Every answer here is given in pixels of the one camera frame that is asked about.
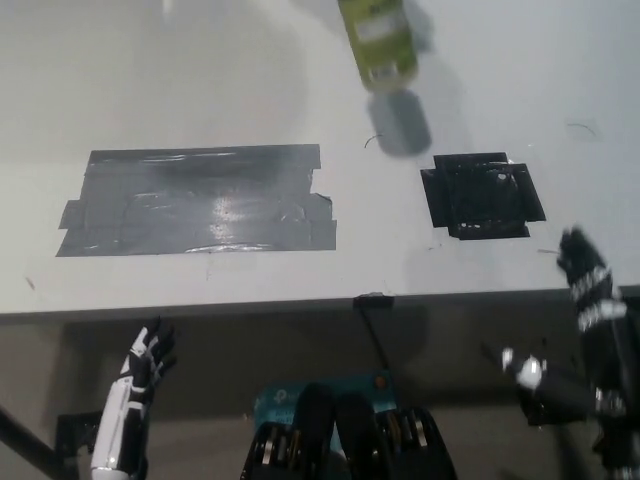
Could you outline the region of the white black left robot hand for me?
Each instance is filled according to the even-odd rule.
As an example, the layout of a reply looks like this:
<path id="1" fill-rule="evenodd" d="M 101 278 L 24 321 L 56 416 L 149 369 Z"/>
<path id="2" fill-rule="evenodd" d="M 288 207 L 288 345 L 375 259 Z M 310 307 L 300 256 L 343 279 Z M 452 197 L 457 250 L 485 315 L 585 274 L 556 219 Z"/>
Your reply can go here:
<path id="1" fill-rule="evenodd" d="M 90 463 L 93 479 L 144 479 L 150 409 L 175 365 L 175 329 L 160 320 L 141 328 L 131 344 L 102 411 Z"/>

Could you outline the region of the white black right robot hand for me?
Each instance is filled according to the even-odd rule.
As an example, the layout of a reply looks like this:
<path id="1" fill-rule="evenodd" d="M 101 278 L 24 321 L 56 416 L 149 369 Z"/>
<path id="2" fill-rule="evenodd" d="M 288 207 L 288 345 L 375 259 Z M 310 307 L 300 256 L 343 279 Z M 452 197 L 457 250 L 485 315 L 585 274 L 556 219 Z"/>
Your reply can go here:
<path id="1" fill-rule="evenodd" d="M 557 265 L 573 302 L 584 374 L 512 348 L 498 364 L 516 384 L 529 424 L 595 419 L 604 429 L 639 426 L 639 315 L 612 269 L 579 227 L 563 232 Z"/>

